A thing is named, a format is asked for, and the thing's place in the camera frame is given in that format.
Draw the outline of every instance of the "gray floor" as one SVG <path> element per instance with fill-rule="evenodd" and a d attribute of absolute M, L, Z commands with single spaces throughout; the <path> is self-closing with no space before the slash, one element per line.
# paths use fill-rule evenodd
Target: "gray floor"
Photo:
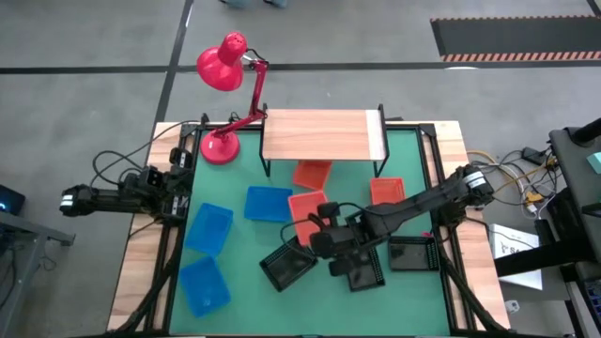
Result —
<path fill-rule="evenodd" d="M 166 65 L 183 3 L 0 0 L 0 67 Z M 202 50 L 234 29 L 272 62 L 418 62 L 439 60 L 430 18 L 591 14 L 585 0 L 290 3 L 277 10 L 254 1 L 242 11 L 197 0 L 180 64 L 193 64 Z M 0 182 L 27 195 L 27 218 L 77 233 L 69 249 L 48 247 L 58 268 L 37 274 L 23 310 L 21 336 L 104 330 L 131 216 L 64 218 L 58 212 L 60 192 L 89 182 L 97 152 L 125 152 L 148 139 L 163 81 L 162 74 L 0 76 Z M 240 90 L 223 93 L 195 74 L 179 74 L 166 120 L 245 114 L 253 82 L 249 73 Z M 598 68 L 274 71 L 263 101 L 274 108 L 383 103 L 387 116 L 459 120 L 467 148 L 503 155 L 523 146 L 544 148 L 548 131 L 599 117 L 600 85 Z M 508 189 L 503 198 L 517 195 Z M 533 231 L 532 222 L 514 207 L 493 203 L 485 215 L 489 222 Z M 558 272 L 544 273 L 543 292 L 502 285 L 507 299 L 523 304 L 511 316 L 512 325 L 525 333 L 570 332 Z"/>

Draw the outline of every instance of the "black pole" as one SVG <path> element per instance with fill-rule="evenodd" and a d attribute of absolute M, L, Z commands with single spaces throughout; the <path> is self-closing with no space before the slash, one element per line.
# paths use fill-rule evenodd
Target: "black pole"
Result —
<path fill-rule="evenodd" d="M 582 128 L 568 128 L 572 142 L 579 146 L 590 146 L 593 140 L 601 135 L 601 118 Z"/>
<path fill-rule="evenodd" d="M 499 277 L 556 267 L 565 263 L 594 260 L 585 238 L 575 237 L 495 259 Z"/>

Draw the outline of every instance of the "orange plastic bin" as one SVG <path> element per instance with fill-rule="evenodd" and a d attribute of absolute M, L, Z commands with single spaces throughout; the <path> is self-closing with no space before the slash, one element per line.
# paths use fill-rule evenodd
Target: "orange plastic bin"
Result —
<path fill-rule="evenodd" d="M 294 222 L 306 220 L 309 213 L 313 212 L 317 214 L 317 206 L 328 202 L 326 194 L 322 191 L 319 192 L 308 192 L 296 194 L 288 197 L 288 204 L 290 205 L 290 213 L 292 214 L 292 220 Z M 329 224 L 329 220 L 323 220 L 325 224 Z M 299 243 L 302 246 L 310 244 L 309 237 L 311 234 L 319 231 L 317 224 L 306 221 L 294 224 L 294 229 L 297 232 Z"/>
<path fill-rule="evenodd" d="M 405 199 L 405 187 L 401 177 L 372 178 L 370 187 L 372 204 L 398 203 Z"/>
<path fill-rule="evenodd" d="M 330 170 L 331 161 L 299 161 L 292 183 L 316 191 L 323 190 Z"/>

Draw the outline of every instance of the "black floor mat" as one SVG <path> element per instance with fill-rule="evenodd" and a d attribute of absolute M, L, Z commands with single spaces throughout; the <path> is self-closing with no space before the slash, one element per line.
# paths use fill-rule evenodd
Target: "black floor mat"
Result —
<path fill-rule="evenodd" d="M 546 61 L 601 58 L 601 19 L 574 15 L 432 19 L 444 61 Z"/>

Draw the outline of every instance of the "red desk lamp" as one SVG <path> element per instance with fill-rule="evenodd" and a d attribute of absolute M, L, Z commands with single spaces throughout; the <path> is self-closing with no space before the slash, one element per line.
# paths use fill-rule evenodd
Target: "red desk lamp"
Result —
<path fill-rule="evenodd" d="M 246 52 L 253 52 L 256 59 L 245 55 Z M 212 164 L 233 161 L 240 151 L 240 141 L 234 131 L 266 117 L 265 112 L 258 108 L 258 103 L 269 62 L 253 49 L 248 49 L 246 38 L 238 32 L 229 33 L 221 46 L 205 50 L 196 60 L 198 74 L 207 85 L 222 91 L 232 91 L 240 87 L 244 77 L 241 59 L 250 61 L 250 68 L 256 71 L 251 109 L 245 118 L 211 131 L 202 139 L 200 153 Z"/>

